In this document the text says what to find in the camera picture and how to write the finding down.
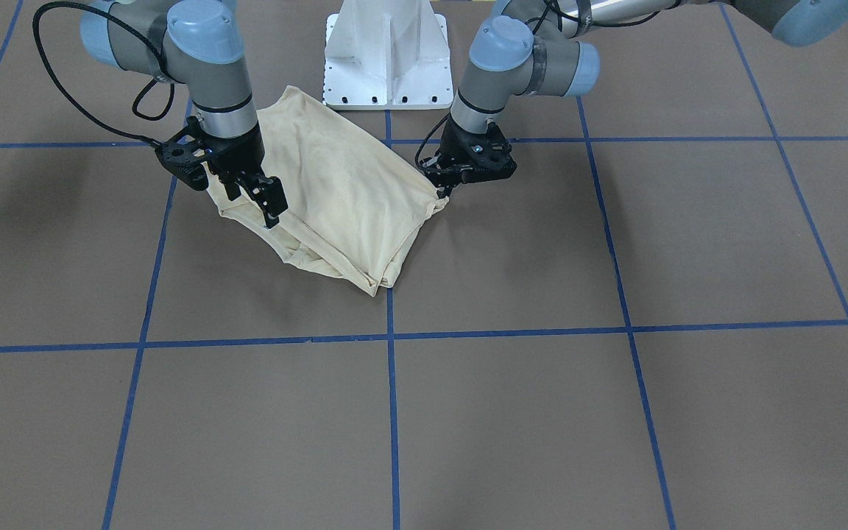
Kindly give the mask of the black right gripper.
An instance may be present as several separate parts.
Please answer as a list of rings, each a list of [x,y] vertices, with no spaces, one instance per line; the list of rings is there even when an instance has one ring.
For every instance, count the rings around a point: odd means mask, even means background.
[[[260,124],[254,123],[245,134],[233,138],[214,137],[219,141],[211,151],[208,167],[225,188],[227,199],[235,201],[240,190],[250,189],[250,199],[260,208],[265,228],[269,230],[279,225],[280,215],[287,209],[287,200],[280,178],[266,177],[262,169],[265,147]]]

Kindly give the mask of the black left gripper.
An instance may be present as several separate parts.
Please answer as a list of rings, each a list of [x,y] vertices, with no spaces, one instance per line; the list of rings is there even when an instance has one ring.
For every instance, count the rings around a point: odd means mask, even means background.
[[[439,198],[450,197],[462,184],[508,179],[517,168],[512,145],[497,124],[475,134],[449,118],[435,154],[436,165],[420,163],[418,170],[434,185]]]

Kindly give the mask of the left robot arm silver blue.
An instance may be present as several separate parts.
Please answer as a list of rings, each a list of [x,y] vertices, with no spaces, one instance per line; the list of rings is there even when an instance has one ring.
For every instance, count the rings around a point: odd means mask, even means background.
[[[501,115],[519,96],[575,99],[596,86],[598,45],[665,14],[710,1],[495,1],[467,52],[450,110],[433,132],[434,154],[415,165],[440,199],[467,184],[509,179],[517,168]]]

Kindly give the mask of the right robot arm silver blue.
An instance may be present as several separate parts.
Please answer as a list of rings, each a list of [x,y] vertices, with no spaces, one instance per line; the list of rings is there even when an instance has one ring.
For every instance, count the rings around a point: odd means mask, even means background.
[[[235,11],[231,1],[95,1],[79,30],[100,63],[188,88],[195,114],[155,148],[156,157],[192,190],[206,190],[215,175],[229,200],[247,195],[272,228],[287,201],[280,179],[262,169],[265,147]]]

